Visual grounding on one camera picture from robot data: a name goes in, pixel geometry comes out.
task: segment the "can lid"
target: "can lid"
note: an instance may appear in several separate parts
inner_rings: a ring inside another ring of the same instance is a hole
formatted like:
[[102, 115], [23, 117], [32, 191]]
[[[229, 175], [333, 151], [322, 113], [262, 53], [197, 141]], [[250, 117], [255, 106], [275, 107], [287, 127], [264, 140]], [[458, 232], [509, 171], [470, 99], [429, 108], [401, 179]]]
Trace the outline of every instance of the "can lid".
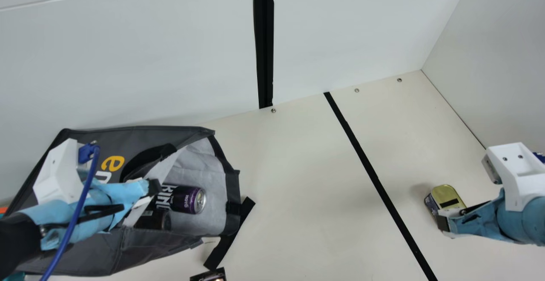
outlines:
[[206, 193], [203, 189], [199, 190], [197, 193], [197, 196], [195, 197], [195, 213], [201, 213], [204, 209], [204, 205], [206, 205]]

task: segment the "blue cable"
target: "blue cable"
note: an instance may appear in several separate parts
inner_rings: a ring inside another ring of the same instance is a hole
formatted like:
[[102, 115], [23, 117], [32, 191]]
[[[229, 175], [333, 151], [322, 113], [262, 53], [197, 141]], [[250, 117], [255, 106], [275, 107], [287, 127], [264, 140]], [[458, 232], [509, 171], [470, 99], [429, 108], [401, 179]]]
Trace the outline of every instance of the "blue cable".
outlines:
[[93, 178], [97, 171], [97, 161], [100, 154], [100, 147], [95, 146], [93, 149], [93, 154], [93, 161], [91, 162], [89, 174], [87, 175], [87, 180], [85, 181], [85, 185], [83, 186], [83, 190], [81, 191], [80, 200], [77, 202], [76, 210], [74, 210], [74, 215], [72, 215], [72, 219], [70, 220], [63, 240], [60, 243], [57, 252], [55, 253], [55, 257], [49, 264], [49, 267], [47, 267], [47, 270], [45, 271], [43, 276], [41, 276], [40, 281], [46, 281], [47, 279], [49, 279], [49, 277], [53, 273], [53, 270], [55, 269], [55, 267], [57, 267], [57, 264], [59, 264], [60, 258], [63, 255], [64, 250], [66, 250], [66, 246], [68, 246], [68, 242], [70, 242], [70, 237], [72, 237], [72, 233], [74, 232], [74, 228], [76, 227], [77, 219], [80, 217], [81, 210], [83, 209], [83, 204], [85, 203], [87, 193], [91, 188], [91, 182], [93, 182]]

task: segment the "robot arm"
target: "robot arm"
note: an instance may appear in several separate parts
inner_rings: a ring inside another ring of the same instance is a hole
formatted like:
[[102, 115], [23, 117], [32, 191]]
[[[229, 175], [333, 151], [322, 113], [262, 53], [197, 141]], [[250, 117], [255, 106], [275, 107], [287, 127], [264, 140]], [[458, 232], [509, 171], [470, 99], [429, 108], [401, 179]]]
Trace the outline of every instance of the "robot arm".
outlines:
[[[33, 186], [39, 204], [0, 220], [0, 280], [20, 263], [59, 248], [65, 236], [74, 244], [110, 231], [134, 207], [160, 192], [158, 180], [102, 184], [94, 179], [90, 162], [94, 159], [96, 165], [96, 147], [68, 139], [49, 151]], [[90, 178], [89, 190], [76, 213], [84, 191], [82, 178]], [[76, 215], [73, 232], [67, 234]]]
[[522, 143], [489, 147], [483, 159], [491, 180], [503, 184], [498, 198], [467, 209], [440, 209], [445, 235], [478, 235], [545, 246], [545, 165]]

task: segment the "black stripe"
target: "black stripe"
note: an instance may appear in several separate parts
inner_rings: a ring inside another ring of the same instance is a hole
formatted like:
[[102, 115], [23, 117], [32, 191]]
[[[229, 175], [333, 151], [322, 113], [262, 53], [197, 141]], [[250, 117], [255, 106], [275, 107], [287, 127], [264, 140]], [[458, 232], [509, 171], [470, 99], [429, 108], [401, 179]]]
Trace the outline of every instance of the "black stripe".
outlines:
[[407, 229], [407, 226], [405, 226], [405, 223], [403, 222], [403, 219], [401, 219], [401, 216], [399, 216], [399, 213], [397, 212], [395, 206], [392, 203], [392, 200], [390, 200], [390, 197], [386, 193], [386, 190], [380, 183], [380, 180], [378, 179], [378, 176], [376, 175], [376, 172], [373, 169], [373, 165], [371, 165], [369, 159], [364, 153], [364, 150], [362, 149], [360, 143], [358, 142], [358, 139], [356, 139], [356, 136], [354, 135], [354, 132], [352, 132], [352, 129], [350, 128], [348, 122], [344, 119], [344, 116], [341, 113], [341, 110], [339, 110], [337, 104], [335, 103], [335, 100], [333, 100], [333, 97], [331, 96], [331, 93], [327, 92], [324, 93], [325, 99], [327, 99], [327, 102], [329, 102], [329, 106], [331, 106], [331, 109], [333, 110], [333, 113], [335, 113], [335, 116], [337, 116], [337, 120], [339, 120], [339, 123], [341, 124], [342, 128], [344, 129], [344, 132], [346, 133], [346, 136], [352, 143], [352, 146], [354, 147], [354, 150], [356, 151], [356, 154], [358, 157], [360, 157], [360, 161], [363, 164], [365, 170], [367, 171], [367, 174], [369, 175], [369, 178], [371, 178], [371, 182], [373, 182], [376, 191], [382, 198], [382, 201], [386, 208], [388, 209], [388, 212], [390, 215], [392, 215], [393, 221], [395, 221], [397, 227], [399, 228], [399, 231], [403, 235], [403, 238], [405, 238], [405, 242], [407, 242], [407, 245], [409, 245], [410, 250], [413, 252], [414, 257], [416, 258], [416, 261], [420, 264], [420, 267], [424, 271], [424, 274], [426, 277], [428, 277], [429, 281], [436, 281], [437, 278], [434, 275], [432, 269], [428, 265], [428, 262], [420, 252], [420, 249], [416, 245], [416, 242], [414, 241], [413, 237], [411, 236], [409, 229]]
[[452, 199], [452, 200], [448, 200], [448, 201], [446, 201], [446, 202], [444, 202], [444, 203], [441, 203], [441, 204], [439, 204], [439, 206], [440, 206], [441, 209], [442, 209], [442, 208], [444, 208], [444, 207], [451, 206], [451, 205], [455, 205], [455, 204], [457, 204], [457, 203], [460, 203], [460, 201], [458, 201], [458, 199], [455, 198], [455, 199]]
[[273, 105], [274, 1], [253, 0], [259, 108]]

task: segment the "white floor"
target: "white floor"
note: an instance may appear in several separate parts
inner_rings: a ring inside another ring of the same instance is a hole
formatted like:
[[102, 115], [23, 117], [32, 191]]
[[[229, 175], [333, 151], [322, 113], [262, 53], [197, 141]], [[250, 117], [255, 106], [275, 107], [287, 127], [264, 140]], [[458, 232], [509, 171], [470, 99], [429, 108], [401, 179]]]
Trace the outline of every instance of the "white floor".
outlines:
[[[424, 74], [399, 77], [332, 95], [437, 278], [541, 278], [545, 248], [436, 229], [423, 203], [432, 187], [451, 184], [467, 205], [498, 187], [480, 164], [483, 147]], [[220, 265], [228, 280], [426, 280], [325, 97], [274, 108], [203, 124], [257, 203]], [[217, 241], [93, 280], [188, 280], [206, 271]]]

